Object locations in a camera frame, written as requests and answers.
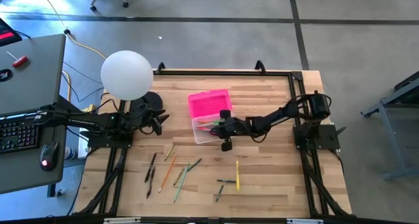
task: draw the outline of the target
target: keyboard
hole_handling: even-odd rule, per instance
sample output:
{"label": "keyboard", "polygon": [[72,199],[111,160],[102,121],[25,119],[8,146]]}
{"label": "keyboard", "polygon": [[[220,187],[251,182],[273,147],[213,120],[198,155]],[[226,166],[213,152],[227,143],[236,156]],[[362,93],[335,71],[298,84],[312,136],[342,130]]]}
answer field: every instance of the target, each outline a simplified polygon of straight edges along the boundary
{"label": "keyboard", "polygon": [[39,127],[33,117],[0,120],[0,154],[38,148],[38,139]]}

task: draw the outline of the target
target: concrete floor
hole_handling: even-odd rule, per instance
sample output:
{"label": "concrete floor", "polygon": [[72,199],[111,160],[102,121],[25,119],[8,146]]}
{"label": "concrete floor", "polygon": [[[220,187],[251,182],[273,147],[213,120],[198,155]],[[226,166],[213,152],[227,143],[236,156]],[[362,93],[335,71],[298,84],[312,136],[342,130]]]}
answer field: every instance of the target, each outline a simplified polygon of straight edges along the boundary
{"label": "concrete floor", "polygon": [[[292,18],[289,0],[98,0],[93,14],[89,0],[51,0],[60,14],[140,17]],[[418,0],[297,0],[306,19],[417,20]],[[45,0],[2,0],[0,17],[34,37],[61,33],[58,21],[8,19],[21,12],[52,14]],[[293,24],[203,22],[65,21],[77,40],[105,55],[118,50],[142,53],[153,66],[169,68],[253,68],[261,59],[268,69],[301,69]],[[418,26],[302,25],[310,69],[320,70],[325,91],[333,99],[331,118],[348,129],[340,135],[345,179],[355,215],[417,222],[419,177],[384,181],[381,173],[395,168],[392,150],[380,119],[363,119],[359,112],[391,92],[418,70]],[[65,60],[99,80],[103,59],[66,43]],[[100,87],[77,72],[69,72],[82,97]],[[62,85],[61,93],[66,94]],[[98,103],[99,95],[78,103]],[[46,187],[0,195],[0,219],[65,215],[80,180],[80,166],[66,168],[59,184],[67,192],[45,198]]]}

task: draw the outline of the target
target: pink basket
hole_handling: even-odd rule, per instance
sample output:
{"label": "pink basket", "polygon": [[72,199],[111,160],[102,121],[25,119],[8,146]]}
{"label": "pink basket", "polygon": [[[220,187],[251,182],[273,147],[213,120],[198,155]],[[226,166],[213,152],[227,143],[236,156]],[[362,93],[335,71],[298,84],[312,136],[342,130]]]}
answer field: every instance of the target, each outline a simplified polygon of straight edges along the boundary
{"label": "pink basket", "polygon": [[231,110],[230,96],[227,90],[210,90],[188,96],[189,112],[192,118],[220,114],[220,110]]}

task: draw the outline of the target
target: mouse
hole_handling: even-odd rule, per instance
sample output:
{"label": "mouse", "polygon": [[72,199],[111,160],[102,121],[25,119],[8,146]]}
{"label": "mouse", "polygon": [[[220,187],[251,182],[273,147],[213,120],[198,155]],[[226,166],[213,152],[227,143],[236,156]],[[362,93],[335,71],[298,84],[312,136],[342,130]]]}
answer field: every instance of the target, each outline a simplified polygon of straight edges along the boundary
{"label": "mouse", "polygon": [[46,143],[42,146],[39,164],[44,171],[51,171],[57,165],[58,143],[55,141]]}

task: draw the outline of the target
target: wooden table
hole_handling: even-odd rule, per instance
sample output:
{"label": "wooden table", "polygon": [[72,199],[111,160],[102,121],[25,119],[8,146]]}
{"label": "wooden table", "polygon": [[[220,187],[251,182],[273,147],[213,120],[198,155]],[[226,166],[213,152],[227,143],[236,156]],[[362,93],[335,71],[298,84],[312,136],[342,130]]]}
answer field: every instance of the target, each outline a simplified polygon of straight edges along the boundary
{"label": "wooden table", "polygon": [[[302,73],[307,93],[315,90],[323,92],[319,71]],[[290,99],[286,77],[155,76],[151,90],[161,96],[164,109],[170,117],[163,124],[161,136],[135,133],[132,147],[128,150],[118,216],[309,216],[301,157],[295,149],[292,135],[292,120],[273,127],[263,143],[255,143],[249,137],[234,138],[233,149],[229,152],[221,151],[221,141],[195,144],[187,97],[189,94],[220,88],[229,91],[233,112],[242,119],[245,116],[267,115]],[[102,101],[109,98],[113,97],[105,95]],[[101,108],[100,113],[114,110],[109,103]],[[175,145],[173,151],[177,159],[163,191],[158,193],[172,160],[170,157],[164,162],[164,157],[172,145]],[[144,183],[144,178],[155,152],[153,191],[146,199],[148,183]],[[83,209],[102,185],[108,156],[109,149],[103,148],[87,159],[75,211]],[[187,174],[174,204],[177,191],[177,185],[173,187],[174,180],[182,167],[199,158],[202,158],[201,163]],[[221,186],[216,180],[235,179],[236,160],[240,163],[241,190],[237,192],[235,184],[227,184],[221,198],[215,202]],[[344,210],[351,212],[338,159],[330,151],[319,151],[319,161],[326,188]],[[107,207],[110,207],[112,191],[113,187],[109,192]],[[316,189],[314,196],[320,210]]]}

